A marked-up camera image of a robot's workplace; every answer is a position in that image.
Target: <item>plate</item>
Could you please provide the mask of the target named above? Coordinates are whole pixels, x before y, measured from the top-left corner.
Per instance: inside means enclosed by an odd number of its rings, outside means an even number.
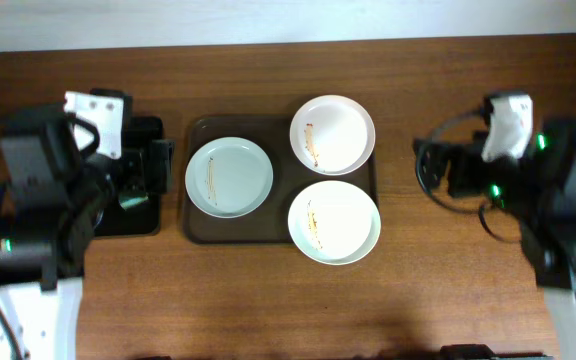
[[[219,218],[244,216],[261,205],[272,188],[268,155],[236,137],[209,142],[186,168],[186,191],[201,211]]]
[[[379,210],[360,188],[322,181],[304,189],[288,212],[295,245],[309,258],[345,265],[366,256],[381,232]]]
[[[324,175],[344,175],[370,157],[375,147],[375,126],[368,112],[354,100],[320,96],[304,104],[293,117],[290,144],[309,169]]]

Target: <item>wooden tabletop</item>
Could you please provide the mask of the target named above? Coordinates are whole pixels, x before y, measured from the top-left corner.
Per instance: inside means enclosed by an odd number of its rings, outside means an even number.
[[[456,343],[559,353],[519,246],[427,200],[411,143],[500,89],[529,92],[536,119],[576,115],[576,35],[0,54],[0,115],[92,87],[131,93],[135,113],[160,116],[179,146],[161,232],[93,241],[86,253],[79,359],[331,358]],[[372,253],[332,267],[294,246],[185,239],[178,204],[193,122],[292,114],[323,94],[358,101],[375,122],[383,228]],[[517,236],[510,219],[491,222]]]

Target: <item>white backdrop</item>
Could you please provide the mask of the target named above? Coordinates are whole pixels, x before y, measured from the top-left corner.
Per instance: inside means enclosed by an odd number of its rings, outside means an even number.
[[[576,0],[0,0],[0,51],[576,32]]]

